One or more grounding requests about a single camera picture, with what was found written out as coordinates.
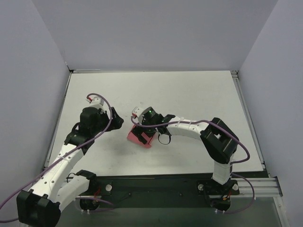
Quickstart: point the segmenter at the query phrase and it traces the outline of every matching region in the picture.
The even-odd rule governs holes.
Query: gray floor
[[[231,210],[248,204],[250,199],[233,199]],[[247,210],[232,215],[215,214],[212,208],[126,209],[81,214],[74,204],[62,213],[58,227],[280,227],[272,198],[257,198]]]

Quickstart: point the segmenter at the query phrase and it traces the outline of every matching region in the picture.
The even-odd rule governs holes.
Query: gray wall
[[[0,31],[2,202],[41,171],[69,72],[31,0],[1,0]],[[16,217],[12,199],[0,219]]]
[[[71,69],[238,70],[277,0],[33,0]]]
[[[266,167],[303,226],[303,1],[279,0],[240,70]]]

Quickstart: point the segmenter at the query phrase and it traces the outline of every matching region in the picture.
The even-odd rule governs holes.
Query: silver bolt
[[[198,185],[198,190],[199,190],[199,191],[203,191],[203,187],[204,187],[203,184],[199,184],[199,185]]]
[[[108,192],[110,192],[112,190],[112,188],[113,187],[110,184],[105,186],[105,190],[108,191]]]
[[[235,191],[237,191],[239,189],[239,186],[235,183],[232,187],[232,189],[234,189]]]

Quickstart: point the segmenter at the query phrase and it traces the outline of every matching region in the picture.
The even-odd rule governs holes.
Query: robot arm
[[[40,180],[28,191],[21,191],[17,196],[19,221],[34,227],[53,227],[57,224],[61,212],[79,194],[88,190],[94,183],[95,174],[79,171],[64,187],[61,187],[68,173],[75,164],[86,154],[89,142],[81,149],[67,155],[79,145],[93,139],[109,124],[109,118],[103,108],[104,100],[95,97],[89,107],[84,108],[80,122],[75,124],[71,133],[66,137],[56,161],[60,161],[46,172]],[[124,120],[118,116],[112,107],[112,121],[107,131],[120,129]]]
[[[202,140],[208,154],[214,160],[213,180],[223,185],[230,179],[232,172],[231,160],[237,149],[237,143],[225,133],[205,122],[191,124],[194,121],[181,119],[171,114],[163,117],[161,114],[156,113],[152,107],[148,107],[147,109],[134,108],[133,117],[138,118],[139,123],[144,126],[135,126],[131,131],[142,144],[148,144],[156,132],[169,136],[180,135]],[[148,125],[159,125],[170,122],[177,123],[156,128],[147,127]],[[213,118],[212,123],[220,126],[237,138],[221,119]]]

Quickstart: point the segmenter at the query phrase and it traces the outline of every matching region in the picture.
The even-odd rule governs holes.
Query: white table
[[[68,133],[79,121],[88,93],[103,95],[124,119],[121,129],[106,132],[72,172],[85,169],[101,176],[211,173],[214,162],[202,141],[172,137],[169,145],[157,139],[146,149],[126,139],[133,108],[152,106],[162,115],[192,120],[221,118],[250,151],[248,162],[235,172],[262,171],[248,123],[229,71],[128,72],[72,74],[50,158],[53,162]],[[238,147],[234,159],[246,157]]]

